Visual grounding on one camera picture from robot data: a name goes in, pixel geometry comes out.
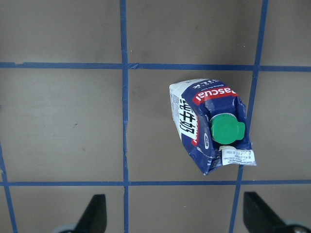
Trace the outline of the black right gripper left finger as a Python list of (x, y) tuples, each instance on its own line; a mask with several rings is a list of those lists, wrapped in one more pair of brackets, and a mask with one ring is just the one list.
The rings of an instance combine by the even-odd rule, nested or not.
[(94, 195), (78, 221), (76, 233), (104, 233), (107, 227), (105, 194)]

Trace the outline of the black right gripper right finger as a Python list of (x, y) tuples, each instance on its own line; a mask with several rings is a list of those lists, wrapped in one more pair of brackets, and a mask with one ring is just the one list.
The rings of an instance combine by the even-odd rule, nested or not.
[(291, 232), (291, 228), (256, 192), (244, 192), (243, 222), (249, 233)]

